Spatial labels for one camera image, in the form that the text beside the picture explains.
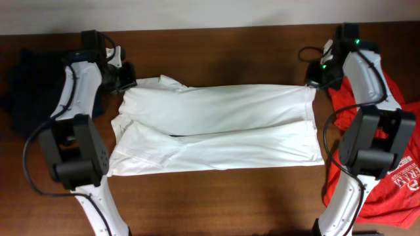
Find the white t-shirt with robot print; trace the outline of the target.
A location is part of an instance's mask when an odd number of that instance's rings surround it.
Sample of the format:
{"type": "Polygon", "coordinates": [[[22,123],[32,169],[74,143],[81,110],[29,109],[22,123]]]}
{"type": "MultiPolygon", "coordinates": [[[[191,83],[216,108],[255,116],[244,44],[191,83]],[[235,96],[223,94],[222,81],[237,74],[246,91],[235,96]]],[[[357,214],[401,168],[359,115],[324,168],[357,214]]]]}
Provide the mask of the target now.
{"type": "Polygon", "coordinates": [[[112,120],[110,176],[322,165],[312,103],[295,85],[188,87],[139,79],[112,120]]]}

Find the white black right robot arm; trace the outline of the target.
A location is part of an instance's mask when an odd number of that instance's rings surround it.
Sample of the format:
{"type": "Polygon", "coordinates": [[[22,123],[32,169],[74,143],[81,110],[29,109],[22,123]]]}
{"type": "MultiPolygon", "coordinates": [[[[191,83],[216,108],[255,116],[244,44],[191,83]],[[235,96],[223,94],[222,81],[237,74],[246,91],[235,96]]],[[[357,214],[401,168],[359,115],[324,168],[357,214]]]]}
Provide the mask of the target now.
{"type": "Polygon", "coordinates": [[[415,115],[402,110],[393,98],[381,68],[377,43],[363,41],[357,23],[335,28],[321,56],[308,60],[307,86],[338,90],[350,81],[355,103],[334,111],[325,127],[344,111],[357,113],[339,142],[339,158],[332,163],[341,171],[331,202],[315,220],[311,235],[352,235],[356,219],[370,192],[398,166],[413,131],[415,115]]]}

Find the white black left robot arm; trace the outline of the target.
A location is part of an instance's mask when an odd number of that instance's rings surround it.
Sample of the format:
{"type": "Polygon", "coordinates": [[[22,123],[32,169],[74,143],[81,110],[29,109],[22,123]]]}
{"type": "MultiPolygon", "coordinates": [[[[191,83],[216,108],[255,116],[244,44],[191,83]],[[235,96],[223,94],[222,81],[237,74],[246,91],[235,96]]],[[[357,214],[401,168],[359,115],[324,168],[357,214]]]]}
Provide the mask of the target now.
{"type": "Polygon", "coordinates": [[[82,48],[61,58],[65,82],[51,116],[28,137],[22,154],[29,187],[46,197],[75,197],[96,235],[130,235],[108,184],[110,154],[93,122],[95,102],[102,92],[121,94],[137,85],[125,50],[106,34],[81,32],[82,48]],[[37,140],[51,178],[64,193],[40,190],[28,170],[30,144],[37,140]]]}

